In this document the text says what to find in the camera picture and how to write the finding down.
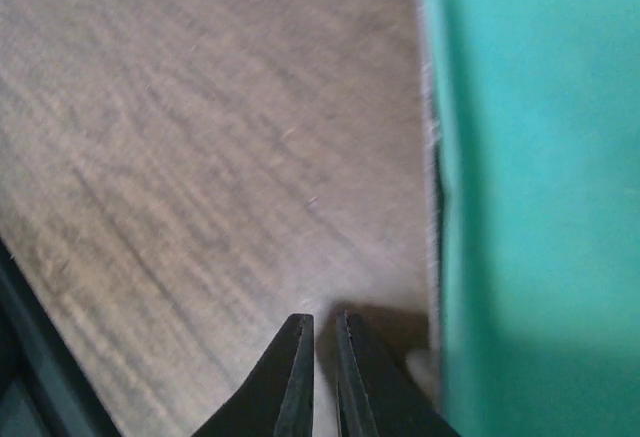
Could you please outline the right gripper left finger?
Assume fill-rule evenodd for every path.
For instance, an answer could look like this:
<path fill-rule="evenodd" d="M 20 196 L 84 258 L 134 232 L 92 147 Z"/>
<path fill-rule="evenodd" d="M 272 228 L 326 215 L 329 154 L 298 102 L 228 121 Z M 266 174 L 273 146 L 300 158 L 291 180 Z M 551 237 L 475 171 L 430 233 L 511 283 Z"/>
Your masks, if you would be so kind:
<path fill-rule="evenodd" d="M 238 390 L 197 436 L 310 436 L 314 414 L 314 322 L 290 315 Z"/>

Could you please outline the grey glasses case green lining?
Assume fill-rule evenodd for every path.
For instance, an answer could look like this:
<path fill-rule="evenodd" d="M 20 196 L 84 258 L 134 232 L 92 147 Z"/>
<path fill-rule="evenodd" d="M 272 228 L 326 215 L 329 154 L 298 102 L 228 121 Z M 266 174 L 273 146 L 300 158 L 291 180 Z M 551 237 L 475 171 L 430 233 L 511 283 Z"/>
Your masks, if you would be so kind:
<path fill-rule="evenodd" d="M 444 413 L 639 432 L 639 0 L 422 0 L 443 193 Z"/>

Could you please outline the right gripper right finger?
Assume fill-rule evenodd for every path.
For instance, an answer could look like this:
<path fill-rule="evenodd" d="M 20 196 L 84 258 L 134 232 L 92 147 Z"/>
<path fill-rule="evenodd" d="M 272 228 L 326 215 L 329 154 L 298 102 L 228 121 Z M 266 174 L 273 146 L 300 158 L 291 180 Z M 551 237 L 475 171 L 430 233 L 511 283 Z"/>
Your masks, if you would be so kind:
<path fill-rule="evenodd" d="M 336 316 L 338 431 L 341 436 L 455 436 L 386 345 L 355 313 Z"/>

